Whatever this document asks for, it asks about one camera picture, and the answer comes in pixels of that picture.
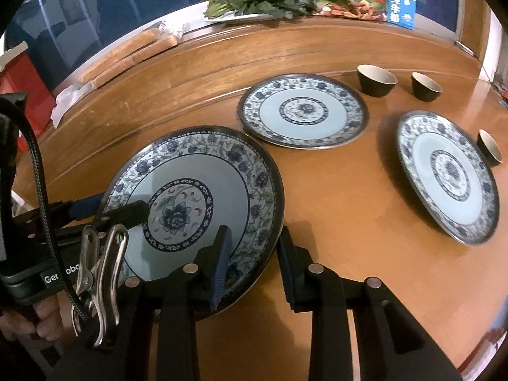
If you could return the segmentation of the person's left hand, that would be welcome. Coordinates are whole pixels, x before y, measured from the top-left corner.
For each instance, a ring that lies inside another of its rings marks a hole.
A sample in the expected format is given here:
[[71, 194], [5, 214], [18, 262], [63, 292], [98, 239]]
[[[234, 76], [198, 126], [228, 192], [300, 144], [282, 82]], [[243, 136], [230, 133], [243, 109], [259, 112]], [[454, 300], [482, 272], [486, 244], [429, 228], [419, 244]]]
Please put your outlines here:
[[38, 335], [46, 341], [58, 341], [63, 333], [58, 297], [53, 295], [33, 306], [37, 318], [28, 318], [19, 311], [6, 310], [1, 315], [1, 332], [11, 341], [17, 335]]

